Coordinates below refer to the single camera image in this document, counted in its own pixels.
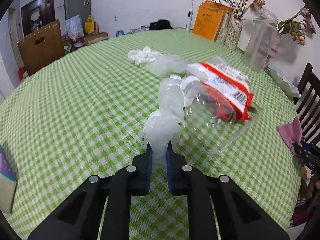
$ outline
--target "tablecloth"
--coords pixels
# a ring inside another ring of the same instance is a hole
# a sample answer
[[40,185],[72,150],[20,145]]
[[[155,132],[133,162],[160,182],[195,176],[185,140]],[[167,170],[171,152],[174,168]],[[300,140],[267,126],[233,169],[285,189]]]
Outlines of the tablecloth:
[[[22,239],[90,175],[110,176],[143,153],[138,132],[157,106],[160,79],[135,66],[128,51],[150,46],[196,62],[220,55],[250,77],[263,113],[223,154],[201,152],[184,126],[174,146],[204,174],[230,176],[281,227],[289,225],[300,184],[299,161],[277,133],[292,122],[293,102],[242,53],[183,30],[102,41],[27,78],[0,105],[0,144],[18,186],[7,220]],[[133,197],[130,239],[188,239],[187,199],[170,196],[166,170],[152,173],[147,197]]]

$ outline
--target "silver screw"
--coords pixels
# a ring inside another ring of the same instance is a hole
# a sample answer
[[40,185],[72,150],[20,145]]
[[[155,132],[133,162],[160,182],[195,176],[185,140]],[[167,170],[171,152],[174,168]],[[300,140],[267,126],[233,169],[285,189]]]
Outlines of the silver screw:
[[229,182],[229,177],[228,176],[226,176],[226,175],[222,175],[222,176],[220,176],[220,181],[221,182],[223,182],[223,183],[227,183],[227,182]]
[[95,182],[97,182],[99,180],[99,178],[98,178],[98,176],[96,176],[96,175],[93,175],[93,176],[91,176],[90,178],[89,178],[89,182],[90,183],[95,183]]
[[182,166],[183,171],[192,171],[192,167],[190,165],[184,165]]
[[134,165],[130,165],[130,166],[127,167],[127,171],[128,172],[134,172],[136,169],[137,169],[137,167],[134,166]]

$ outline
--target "transparent container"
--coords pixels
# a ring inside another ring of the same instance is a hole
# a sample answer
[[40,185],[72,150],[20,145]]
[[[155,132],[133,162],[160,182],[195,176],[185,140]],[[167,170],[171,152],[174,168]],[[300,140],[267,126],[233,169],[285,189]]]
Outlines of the transparent container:
[[251,35],[242,62],[254,71],[265,69],[271,47],[276,42],[278,30],[277,17],[268,10],[261,10],[260,16],[253,20],[254,31]]
[[215,137],[236,119],[229,101],[216,89],[204,86],[195,76],[182,81],[186,96],[185,114],[191,138],[210,148]]

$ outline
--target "vase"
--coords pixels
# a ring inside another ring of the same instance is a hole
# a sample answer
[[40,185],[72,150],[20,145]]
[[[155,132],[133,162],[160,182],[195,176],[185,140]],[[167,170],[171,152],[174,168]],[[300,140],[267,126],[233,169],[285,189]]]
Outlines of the vase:
[[278,47],[279,47],[280,41],[281,41],[281,38],[282,38],[282,35],[278,32],[278,33],[276,34],[275,43],[272,45],[271,50],[270,50],[270,52],[269,52],[269,55],[268,55],[268,57],[267,57],[267,60],[266,60],[266,62],[264,63],[263,70],[268,69],[268,67],[269,67],[269,65],[270,65],[270,60],[271,60],[272,58],[275,58],[276,53],[277,53],[277,51],[278,51]]
[[230,49],[235,50],[238,46],[241,31],[241,21],[238,19],[234,19],[229,27],[225,45],[228,46]]

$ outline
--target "red and white package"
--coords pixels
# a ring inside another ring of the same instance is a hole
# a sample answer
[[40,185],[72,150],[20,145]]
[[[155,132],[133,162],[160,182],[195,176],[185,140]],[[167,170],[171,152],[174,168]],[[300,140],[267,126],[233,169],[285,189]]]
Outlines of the red and white package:
[[237,120],[251,120],[248,107],[254,95],[250,93],[247,75],[226,64],[215,65],[207,62],[189,64],[187,70],[204,85],[222,93],[236,111]]

